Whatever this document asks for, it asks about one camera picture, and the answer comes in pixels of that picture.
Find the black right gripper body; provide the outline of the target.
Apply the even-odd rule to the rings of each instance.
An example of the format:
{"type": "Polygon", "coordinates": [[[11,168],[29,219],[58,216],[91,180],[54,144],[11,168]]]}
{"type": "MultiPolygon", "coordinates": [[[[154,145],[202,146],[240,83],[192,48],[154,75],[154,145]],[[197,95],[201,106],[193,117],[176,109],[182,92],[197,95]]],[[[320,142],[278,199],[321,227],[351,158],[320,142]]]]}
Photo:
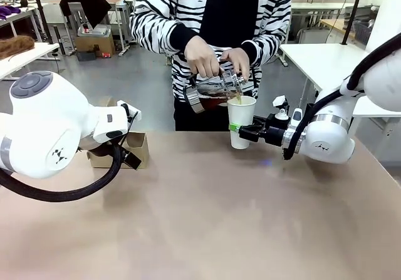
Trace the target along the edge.
{"type": "Polygon", "coordinates": [[[264,124],[263,138],[267,144],[282,146],[285,131],[288,129],[289,118],[280,120],[269,115],[264,124]]]}

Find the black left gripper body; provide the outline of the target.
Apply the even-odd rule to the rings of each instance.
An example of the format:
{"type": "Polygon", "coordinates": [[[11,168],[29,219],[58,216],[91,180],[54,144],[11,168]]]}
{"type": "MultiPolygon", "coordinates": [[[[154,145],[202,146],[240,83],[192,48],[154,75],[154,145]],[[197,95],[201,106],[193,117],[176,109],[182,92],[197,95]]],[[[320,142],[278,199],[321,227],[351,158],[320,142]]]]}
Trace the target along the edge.
{"type": "Polygon", "coordinates": [[[113,159],[121,159],[121,151],[119,145],[111,142],[105,142],[97,148],[89,150],[89,152],[97,157],[105,157],[108,155],[111,156],[113,159]]]}

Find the person's left hand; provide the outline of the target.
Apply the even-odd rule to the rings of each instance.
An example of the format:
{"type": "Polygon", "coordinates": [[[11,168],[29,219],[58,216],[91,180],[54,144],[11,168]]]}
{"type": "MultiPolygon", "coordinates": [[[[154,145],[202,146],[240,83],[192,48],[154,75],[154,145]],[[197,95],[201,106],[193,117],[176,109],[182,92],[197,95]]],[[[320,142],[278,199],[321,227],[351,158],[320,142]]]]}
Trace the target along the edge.
{"type": "Polygon", "coordinates": [[[250,62],[249,57],[242,48],[231,48],[225,50],[221,57],[221,61],[229,61],[232,64],[235,74],[241,75],[245,82],[249,80],[250,62]]]}

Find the person's right hand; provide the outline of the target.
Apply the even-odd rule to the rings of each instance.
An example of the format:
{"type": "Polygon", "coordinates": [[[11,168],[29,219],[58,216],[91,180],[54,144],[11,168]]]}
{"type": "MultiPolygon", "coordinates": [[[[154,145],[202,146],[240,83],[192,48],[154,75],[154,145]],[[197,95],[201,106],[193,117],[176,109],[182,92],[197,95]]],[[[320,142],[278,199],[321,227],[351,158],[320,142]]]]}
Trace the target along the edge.
{"type": "Polygon", "coordinates": [[[220,73],[220,62],[214,50],[200,36],[189,40],[184,55],[193,75],[211,78],[220,73]]]}

